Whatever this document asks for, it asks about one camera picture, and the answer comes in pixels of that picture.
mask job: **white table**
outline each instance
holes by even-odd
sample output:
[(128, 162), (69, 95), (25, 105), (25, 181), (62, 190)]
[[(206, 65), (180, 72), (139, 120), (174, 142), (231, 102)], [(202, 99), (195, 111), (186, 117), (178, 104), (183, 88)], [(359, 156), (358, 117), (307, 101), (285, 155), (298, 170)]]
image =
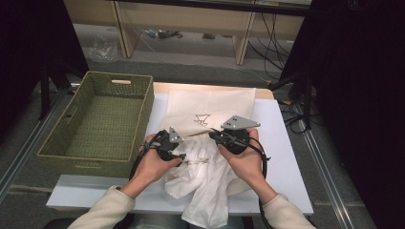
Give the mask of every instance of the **white table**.
[[(147, 135), (160, 130), (166, 103), (167, 94), (155, 94)], [(312, 215), (313, 209), (277, 101), (257, 98), (252, 119), (262, 124), (258, 128), (261, 143), (267, 156), (271, 156), (267, 163), (267, 182), (277, 192), (287, 195), (304, 215)], [(91, 208), (110, 186), (123, 185), (126, 181), (126, 178), (62, 175), (47, 206), (58, 210)], [(191, 201), (192, 194), (175, 199), (164, 192), (163, 186), (161, 179), (147, 187), (137, 197), (134, 212), (181, 214)], [(251, 216), (260, 213), (258, 197), (252, 190), (231, 196), (228, 200), (230, 215)]]

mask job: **sleeve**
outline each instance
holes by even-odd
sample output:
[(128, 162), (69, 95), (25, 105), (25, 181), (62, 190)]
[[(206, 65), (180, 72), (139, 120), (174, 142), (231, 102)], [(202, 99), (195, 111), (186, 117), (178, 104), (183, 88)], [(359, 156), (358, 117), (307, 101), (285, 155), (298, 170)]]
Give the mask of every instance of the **sleeve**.
[(88, 213), (76, 219), (69, 226), (69, 229), (113, 228), (134, 207), (135, 200), (113, 186), (107, 190)]
[(278, 194), (270, 202), (263, 205), (263, 210), (268, 223), (274, 228), (315, 228), (304, 217), (301, 210), (289, 202), (288, 198), (283, 194)]

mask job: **white fabric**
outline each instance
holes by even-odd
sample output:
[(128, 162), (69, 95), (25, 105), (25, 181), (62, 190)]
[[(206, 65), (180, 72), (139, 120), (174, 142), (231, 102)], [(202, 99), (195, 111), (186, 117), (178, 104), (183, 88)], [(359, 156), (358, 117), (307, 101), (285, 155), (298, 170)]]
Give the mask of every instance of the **white fabric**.
[(249, 189), (221, 156), (215, 141), (206, 134), (233, 115), (250, 118), (256, 90), (172, 91), (169, 93), (162, 129), (173, 127), (185, 141), (174, 154), (186, 154), (184, 163), (165, 176), (165, 191), (174, 198), (194, 196), (182, 218), (204, 228), (226, 225), (227, 195)]

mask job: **right hand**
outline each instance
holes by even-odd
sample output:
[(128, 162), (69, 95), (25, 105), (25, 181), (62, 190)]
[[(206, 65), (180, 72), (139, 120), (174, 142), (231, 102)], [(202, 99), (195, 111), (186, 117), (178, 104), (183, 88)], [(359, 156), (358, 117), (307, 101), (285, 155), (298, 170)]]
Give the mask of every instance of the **right hand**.
[[(249, 136), (259, 140), (259, 134), (256, 129), (247, 129)], [(249, 144), (261, 149), (260, 144), (250, 139)], [(252, 181), (264, 180), (262, 174), (262, 158), (255, 150), (247, 147), (241, 154), (234, 155), (229, 152), (223, 145), (218, 145), (221, 155), (228, 161), (236, 176), (251, 185)]]

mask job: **green woven basket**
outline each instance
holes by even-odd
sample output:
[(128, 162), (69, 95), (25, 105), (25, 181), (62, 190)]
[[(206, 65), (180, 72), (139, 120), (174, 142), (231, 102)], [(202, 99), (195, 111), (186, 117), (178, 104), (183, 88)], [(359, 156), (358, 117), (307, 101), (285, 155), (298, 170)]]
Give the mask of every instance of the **green woven basket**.
[(61, 174), (128, 177), (153, 102), (150, 75), (87, 72), (37, 157)]

